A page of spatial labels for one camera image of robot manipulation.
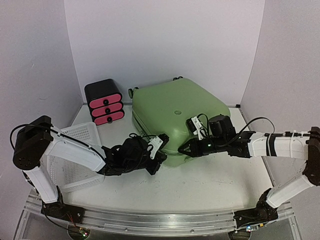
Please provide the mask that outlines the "green hard-shell suitcase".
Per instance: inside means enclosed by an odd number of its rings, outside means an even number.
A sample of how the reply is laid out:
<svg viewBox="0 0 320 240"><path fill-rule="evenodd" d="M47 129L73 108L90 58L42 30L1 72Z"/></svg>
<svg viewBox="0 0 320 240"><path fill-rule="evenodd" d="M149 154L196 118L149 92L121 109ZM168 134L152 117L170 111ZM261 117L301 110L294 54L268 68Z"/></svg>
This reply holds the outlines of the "green hard-shell suitcase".
<svg viewBox="0 0 320 240"><path fill-rule="evenodd" d="M132 120L142 135L166 134L168 143L162 151L167 155L164 164L178 167L191 157L178 152L178 148L193 138L186 121L201 115L201 121L217 115L230 116L230 110L221 100L187 78L130 88Z"/></svg>

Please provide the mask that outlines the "white perforated plastic basket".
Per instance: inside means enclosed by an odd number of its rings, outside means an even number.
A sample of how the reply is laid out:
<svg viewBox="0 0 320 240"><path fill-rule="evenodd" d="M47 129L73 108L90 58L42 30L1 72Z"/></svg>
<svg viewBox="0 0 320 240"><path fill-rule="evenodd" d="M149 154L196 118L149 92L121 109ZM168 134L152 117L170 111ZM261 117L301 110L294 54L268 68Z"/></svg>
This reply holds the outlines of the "white perforated plastic basket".
<svg viewBox="0 0 320 240"><path fill-rule="evenodd" d="M81 143L63 138L55 144L44 164L46 170L61 192L69 193L101 184L105 177L98 174L102 159L89 147L101 147L96 125L82 123L61 130Z"/></svg>

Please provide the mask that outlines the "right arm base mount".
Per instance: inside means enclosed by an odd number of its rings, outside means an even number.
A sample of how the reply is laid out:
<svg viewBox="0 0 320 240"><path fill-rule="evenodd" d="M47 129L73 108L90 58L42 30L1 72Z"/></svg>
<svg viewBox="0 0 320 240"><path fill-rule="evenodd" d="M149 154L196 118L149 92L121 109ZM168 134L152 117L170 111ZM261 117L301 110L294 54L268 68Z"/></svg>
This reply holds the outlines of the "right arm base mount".
<svg viewBox="0 0 320 240"><path fill-rule="evenodd" d="M277 208L271 207L265 200L259 200L254 208L238 210L234 213L236 228L266 224L278 219Z"/></svg>

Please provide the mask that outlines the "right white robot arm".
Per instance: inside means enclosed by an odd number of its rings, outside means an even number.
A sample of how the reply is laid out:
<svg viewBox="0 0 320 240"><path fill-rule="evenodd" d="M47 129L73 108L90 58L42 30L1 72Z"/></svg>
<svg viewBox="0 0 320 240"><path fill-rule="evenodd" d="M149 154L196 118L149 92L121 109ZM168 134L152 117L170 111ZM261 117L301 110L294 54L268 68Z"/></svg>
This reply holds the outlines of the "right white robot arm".
<svg viewBox="0 0 320 240"><path fill-rule="evenodd" d="M191 158L227 153L231 157L244 159L260 157L265 160L300 161L286 182L279 183L261 196L251 214L257 222L268 217L272 209L320 184L320 129L317 126L309 131L283 133L236 132L233 126L212 127L210 136L191 138L178 148L178 152Z"/></svg>

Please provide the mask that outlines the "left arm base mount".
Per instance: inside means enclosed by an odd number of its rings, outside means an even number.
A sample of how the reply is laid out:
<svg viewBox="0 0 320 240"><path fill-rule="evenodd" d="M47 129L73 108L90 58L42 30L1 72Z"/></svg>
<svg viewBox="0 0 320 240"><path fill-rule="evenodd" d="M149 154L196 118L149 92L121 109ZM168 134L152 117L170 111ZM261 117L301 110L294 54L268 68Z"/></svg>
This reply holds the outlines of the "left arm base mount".
<svg viewBox="0 0 320 240"><path fill-rule="evenodd" d="M41 213L54 219L81 224L83 222L85 209L83 207L59 202L42 202Z"/></svg>

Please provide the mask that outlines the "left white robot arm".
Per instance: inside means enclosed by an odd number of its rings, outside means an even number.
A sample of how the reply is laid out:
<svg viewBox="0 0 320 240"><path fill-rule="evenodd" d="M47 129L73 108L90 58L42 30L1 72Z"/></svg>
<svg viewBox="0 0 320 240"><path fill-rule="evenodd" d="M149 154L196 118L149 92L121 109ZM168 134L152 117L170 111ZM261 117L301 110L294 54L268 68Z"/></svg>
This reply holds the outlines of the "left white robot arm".
<svg viewBox="0 0 320 240"><path fill-rule="evenodd" d="M169 142L165 133L145 136L131 133L123 144L109 148L101 144L93 122L58 129L47 115L21 124L12 132L17 133L16 139L10 140L13 164L27 175L57 219L67 214L67 207L60 202L61 190L53 182L49 168L42 165L44 160L54 157L102 176L120 176L141 169L154 175L167 158L161 151Z"/></svg>

